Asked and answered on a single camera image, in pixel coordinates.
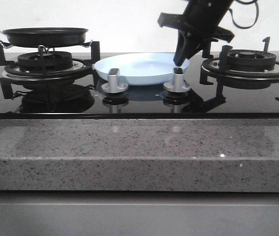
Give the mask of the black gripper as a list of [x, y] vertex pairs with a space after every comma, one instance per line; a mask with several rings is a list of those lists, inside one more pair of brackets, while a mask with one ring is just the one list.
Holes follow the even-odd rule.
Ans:
[[183, 14], [161, 13], [160, 27], [178, 30], [178, 43], [173, 61], [181, 66], [185, 59], [205, 49], [208, 38], [230, 42], [233, 32], [219, 26], [233, 1], [231, 0], [190, 0]]

